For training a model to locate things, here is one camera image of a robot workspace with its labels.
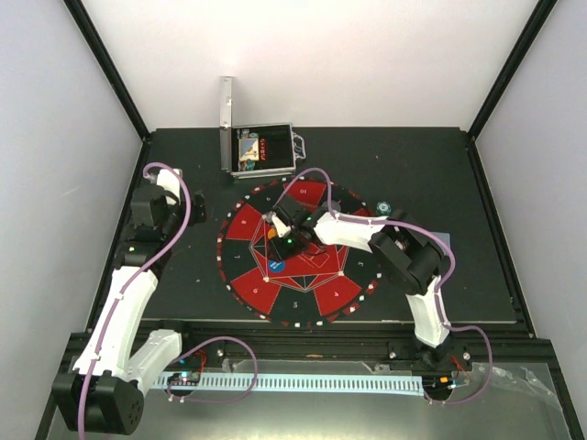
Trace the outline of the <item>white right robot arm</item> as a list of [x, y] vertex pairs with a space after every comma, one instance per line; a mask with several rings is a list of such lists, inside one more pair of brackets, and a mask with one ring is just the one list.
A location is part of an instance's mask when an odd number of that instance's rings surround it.
[[452, 249], [435, 234], [393, 216], [359, 216], [320, 207], [274, 206], [265, 215], [275, 235], [269, 239], [271, 259], [291, 259], [317, 247], [342, 246], [374, 256], [386, 278], [399, 286], [415, 325], [415, 358], [425, 369], [439, 369], [450, 358], [450, 323], [442, 286], [452, 275]]

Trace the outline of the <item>clear round dealer puck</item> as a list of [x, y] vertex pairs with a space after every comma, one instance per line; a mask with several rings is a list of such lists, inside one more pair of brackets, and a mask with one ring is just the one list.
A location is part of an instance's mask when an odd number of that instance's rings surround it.
[[341, 211], [341, 205], [338, 201], [330, 201], [330, 202], [324, 201], [324, 202], [322, 202], [321, 206], [324, 208], [330, 208], [331, 210], [336, 211], [336, 212]]

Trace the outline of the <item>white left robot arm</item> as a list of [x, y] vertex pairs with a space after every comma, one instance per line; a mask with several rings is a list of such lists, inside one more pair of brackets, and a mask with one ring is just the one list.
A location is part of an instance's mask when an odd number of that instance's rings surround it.
[[169, 329], [151, 332], [138, 350], [132, 348], [172, 247], [203, 212], [182, 170], [152, 162], [143, 177], [146, 183], [132, 195], [130, 236], [118, 249], [104, 308], [81, 355], [51, 386], [63, 421], [81, 439], [133, 434], [157, 378], [171, 361], [188, 365], [197, 352], [192, 338]]

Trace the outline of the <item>blue small blind button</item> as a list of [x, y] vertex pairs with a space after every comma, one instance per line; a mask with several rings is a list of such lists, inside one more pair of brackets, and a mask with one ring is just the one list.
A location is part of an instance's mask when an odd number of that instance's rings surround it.
[[270, 259], [268, 261], [268, 272], [270, 274], [281, 273], [285, 270], [286, 263], [284, 261], [277, 261]]

